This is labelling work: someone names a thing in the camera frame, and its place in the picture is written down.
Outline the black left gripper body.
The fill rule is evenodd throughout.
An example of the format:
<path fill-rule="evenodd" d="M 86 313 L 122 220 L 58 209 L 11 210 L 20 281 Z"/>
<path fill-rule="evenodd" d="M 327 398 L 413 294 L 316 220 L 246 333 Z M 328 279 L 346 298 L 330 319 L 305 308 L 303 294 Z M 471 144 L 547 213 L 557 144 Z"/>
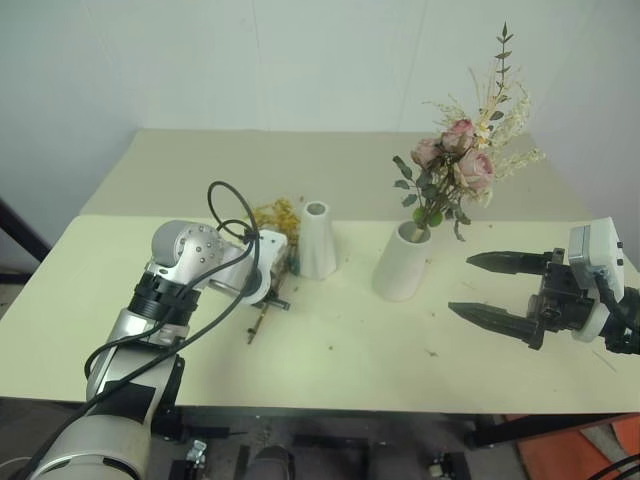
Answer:
<path fill-rule="evenodd" d="M 271 275 L 271 283 L 267 294 L 265 295 L 265 300 L 280 300 L 280 291 L 284 280 L 287 276 L 287 271 L 280 271 L 276 273 L 275 271 L 270 272 Z"/>

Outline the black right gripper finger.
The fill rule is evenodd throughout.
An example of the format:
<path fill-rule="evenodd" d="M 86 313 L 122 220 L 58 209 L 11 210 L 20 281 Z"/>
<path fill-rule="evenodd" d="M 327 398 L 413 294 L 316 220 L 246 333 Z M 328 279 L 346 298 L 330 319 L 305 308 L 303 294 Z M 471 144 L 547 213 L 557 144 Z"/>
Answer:
<path fill-rule="evenodd" d="M 536 254 L 515 251 L 493 251 L 472 255 L 466 259 L 466 262 L 493 273 L 542 275 L 546 269 L 546 265 L 552 260 L 552 257 L 552 252 Z"/>
<path fill-rule="evenodd" d="M 530 349 L 539 350 L 544 329 L 539 321 L 509 313 L 507 310 L 470 302 L 449 302 L 448 308 L 472 324 L 494 333 L 518 339 Z"/>

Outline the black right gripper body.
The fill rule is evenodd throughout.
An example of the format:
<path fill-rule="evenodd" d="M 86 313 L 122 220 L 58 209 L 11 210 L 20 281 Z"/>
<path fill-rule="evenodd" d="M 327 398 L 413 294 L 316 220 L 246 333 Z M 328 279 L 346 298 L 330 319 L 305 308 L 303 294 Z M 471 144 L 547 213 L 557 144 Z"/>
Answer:
<path fill-rule="evenodd" d="M 594 308 L 595 300 L 578 285 L 571 267 L 564 263 L 564 253 L 564 249 L 555 248 L 544 254 L 539 291 L 529 299 L 527 318 L 543 330 L 581 330 Z"/>

